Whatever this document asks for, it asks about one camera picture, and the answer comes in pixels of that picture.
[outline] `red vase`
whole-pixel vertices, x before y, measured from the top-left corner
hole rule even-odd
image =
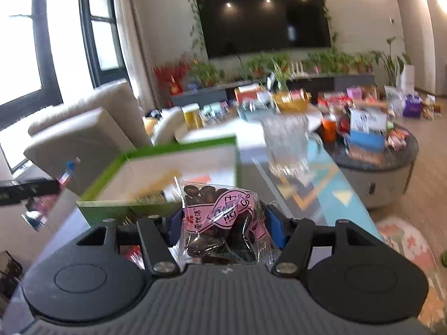
[[[171,82],[169,83],[170,95],[179,95],[183,93],[183,87],[179,82],[176,82],[174,77],[171,76]]]

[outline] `rug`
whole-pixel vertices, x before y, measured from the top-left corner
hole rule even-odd
[[[436,334],[447,334],[447,292],[431,249],[419,230],[397,217],[376,223],[385,243],[417,265],[427,276],[429,291],[419,320]]]

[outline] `sofa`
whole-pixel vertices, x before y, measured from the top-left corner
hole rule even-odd
[[[174,132],[184,122],[182,109],[174,107],[149,137],[130,85],[111,82],[75,104],[53,107],[34,121],[24,155],[55,178],[67,161],[78,158],[68,188],[81,195],[119,153],[174,142]]]

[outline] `ribbed black surface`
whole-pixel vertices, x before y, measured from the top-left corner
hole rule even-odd
[[[264,266],[189,266],[160,279],[130,312],[91,327],[37,321],[24,335],[430,334],[416,319],[388,326],[351,323],[322,309],[294,279]]]

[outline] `red flower arrangement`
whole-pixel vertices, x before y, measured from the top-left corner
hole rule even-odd
[[[169,83],[169,93],[171,95],[179,95],[183,92],[183,87],[179,83],[187,72],[191,69],[191,63],[184,54],[174,64],[164,64],[162,66],[153,65],[153,71],[157,77],[158,84],[162,87]]]

